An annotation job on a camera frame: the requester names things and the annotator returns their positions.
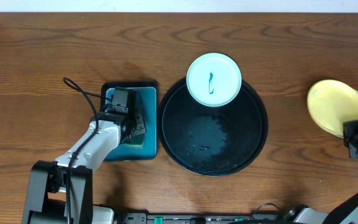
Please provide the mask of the green scrubbing sponge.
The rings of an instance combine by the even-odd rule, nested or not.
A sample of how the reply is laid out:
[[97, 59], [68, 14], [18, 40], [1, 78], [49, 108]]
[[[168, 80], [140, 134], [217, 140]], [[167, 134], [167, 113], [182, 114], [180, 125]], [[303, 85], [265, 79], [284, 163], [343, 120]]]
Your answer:
[[144, 145], [144, 137], [143, 136], [136, 136], [130, 139], [126, 143], [128, 147], [134, 147], [134, 148], [142, 148]]

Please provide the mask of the yellow plate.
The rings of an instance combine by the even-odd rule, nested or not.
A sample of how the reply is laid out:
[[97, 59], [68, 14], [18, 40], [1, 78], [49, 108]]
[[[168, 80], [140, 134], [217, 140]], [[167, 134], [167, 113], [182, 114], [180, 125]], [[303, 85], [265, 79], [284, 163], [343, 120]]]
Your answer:
[[312, 120], [326, 132], [343, 137], [343, 123], [358, 120], [358, 94], [337, 80], [315, 83], [307, 95]]

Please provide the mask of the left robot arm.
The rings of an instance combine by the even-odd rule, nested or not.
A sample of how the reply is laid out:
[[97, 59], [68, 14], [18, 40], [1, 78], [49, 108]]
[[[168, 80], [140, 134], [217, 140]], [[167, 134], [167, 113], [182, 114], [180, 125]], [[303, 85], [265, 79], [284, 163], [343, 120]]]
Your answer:
[[107, 105], [71, 149], [33, 165], [22, 222], [113, 223], [114, 210], [93, 203], [93, 176], [112, 150], [145, 132], [140, 107]]

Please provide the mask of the black rectangular water tray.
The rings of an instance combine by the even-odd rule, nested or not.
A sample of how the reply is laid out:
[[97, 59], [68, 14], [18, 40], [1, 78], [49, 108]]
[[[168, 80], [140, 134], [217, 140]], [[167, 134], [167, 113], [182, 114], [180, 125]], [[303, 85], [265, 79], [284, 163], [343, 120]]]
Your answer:
[[105, 161], [112, 162], [154, 159], [158, 151], [158, 83], [156, 81], [108, 82], [102, 85], [101, 94], [105, 97], [112, 98], [114, 89], [117, 86], [129, 88], [137, 92], [135, 108], [141, 108], [147, 132], [143, 135], [144, 145], [142, 148], [128, 147], [126, 144], [121, 144], [106, 156]]

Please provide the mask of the black round serving tray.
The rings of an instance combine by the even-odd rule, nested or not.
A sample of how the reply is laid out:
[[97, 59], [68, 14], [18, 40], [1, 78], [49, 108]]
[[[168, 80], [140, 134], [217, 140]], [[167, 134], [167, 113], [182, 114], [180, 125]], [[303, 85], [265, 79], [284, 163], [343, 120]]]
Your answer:
[[228, 104], [208, 107], [176, 82], [158, 108], [157, 129], [167, 154], [182, 168], [217, 177], [239, 172], [264, 148], [269, 121], [257, 92], [243, 82]]

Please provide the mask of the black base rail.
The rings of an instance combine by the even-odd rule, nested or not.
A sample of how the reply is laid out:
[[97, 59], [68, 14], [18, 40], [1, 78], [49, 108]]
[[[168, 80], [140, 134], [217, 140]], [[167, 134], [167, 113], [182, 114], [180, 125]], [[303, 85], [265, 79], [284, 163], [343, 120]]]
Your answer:
[[227, 223], [290, 223], [276, 214], [255, 215], [179, 215], [119, 213], [113, 224], [227, 224]]

